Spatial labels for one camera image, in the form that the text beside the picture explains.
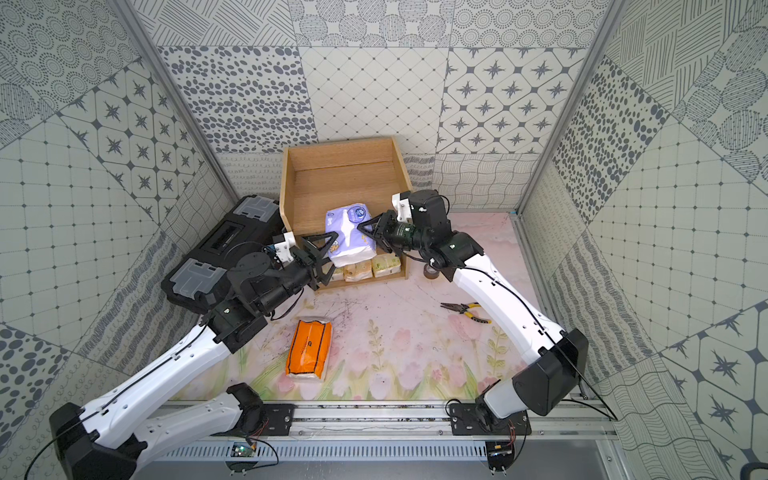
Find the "orange tissue pack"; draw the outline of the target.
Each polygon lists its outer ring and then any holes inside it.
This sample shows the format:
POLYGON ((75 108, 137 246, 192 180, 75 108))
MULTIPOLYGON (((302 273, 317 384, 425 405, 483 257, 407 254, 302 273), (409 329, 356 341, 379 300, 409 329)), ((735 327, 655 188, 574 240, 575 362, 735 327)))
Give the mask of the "orange tissue pack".
POLYGON ((289 377, 322 380, 331 350, 333 327, 329 320, 300 318, 286 358, 289 377))

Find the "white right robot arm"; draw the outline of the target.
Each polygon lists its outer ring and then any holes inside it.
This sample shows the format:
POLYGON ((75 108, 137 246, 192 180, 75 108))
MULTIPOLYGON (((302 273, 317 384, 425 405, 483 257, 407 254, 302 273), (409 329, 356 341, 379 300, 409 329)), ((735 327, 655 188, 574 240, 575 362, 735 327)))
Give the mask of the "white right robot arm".
POLYGON ((526 300, 472 236, 452 227, 437 191, 396 194, 392 205, 369 220, 352 213, 357 230, 387 252, 417 252, 426 266, 478 301, 521 355, 522 370, 476 399, 478 419, 491 426, 526 410, 548 415, 582 379, 589 348, 585 335, 566 331, 526 300))

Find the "purple tissue pack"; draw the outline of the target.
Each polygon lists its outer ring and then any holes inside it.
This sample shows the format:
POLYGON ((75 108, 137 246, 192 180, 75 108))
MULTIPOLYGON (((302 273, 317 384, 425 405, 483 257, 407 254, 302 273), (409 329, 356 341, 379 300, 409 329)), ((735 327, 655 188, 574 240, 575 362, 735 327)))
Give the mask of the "purple tissue pack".
POLYGON ((336 268, 371 260, 376 256, 372 240, 358 230, 358 225, 371 219, 367 206, 355 203, 329 210, 325 216, 325 232, 335 232, 328 256, 336 268))

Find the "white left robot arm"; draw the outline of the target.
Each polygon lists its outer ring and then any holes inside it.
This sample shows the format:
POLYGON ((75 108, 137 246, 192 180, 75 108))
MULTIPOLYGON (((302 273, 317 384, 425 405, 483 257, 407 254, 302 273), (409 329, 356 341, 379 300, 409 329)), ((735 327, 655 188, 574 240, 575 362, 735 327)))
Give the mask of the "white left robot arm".
POLYGON ((69 479, 129 479, 189 441, 232 432, 264 432, 270 420, 247 384, 232 385, 201 405, 151 415, 209 367, 265 329, 274 312, 305 288, 329 283, 335 232, 292 239, 243 255, 227 270, 227 296, 177 344, 115 389, 84 406, 67 403, 49 419, 51 444, 69 479))

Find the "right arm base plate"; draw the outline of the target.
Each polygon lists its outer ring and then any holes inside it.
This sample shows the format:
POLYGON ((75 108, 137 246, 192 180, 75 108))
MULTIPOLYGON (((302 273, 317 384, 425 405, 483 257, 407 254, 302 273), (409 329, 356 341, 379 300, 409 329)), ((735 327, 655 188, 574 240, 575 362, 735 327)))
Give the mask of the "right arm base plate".
POLYGON ((483 405, 463 403, 458 399, 448 400, 444 410, 449 417, 454 436, 509 436, 532 433, 526 411, 498 418, 483 405))

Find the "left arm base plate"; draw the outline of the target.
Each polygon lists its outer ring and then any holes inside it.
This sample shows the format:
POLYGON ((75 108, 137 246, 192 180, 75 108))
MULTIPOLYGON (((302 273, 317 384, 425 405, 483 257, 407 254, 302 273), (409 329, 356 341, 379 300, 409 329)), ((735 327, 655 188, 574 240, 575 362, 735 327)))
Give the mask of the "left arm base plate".
POLYGON ((247 407, 240 416, 237 429, 244 436, 288 436, 296 410, 295 404, 267 403, 247 407))

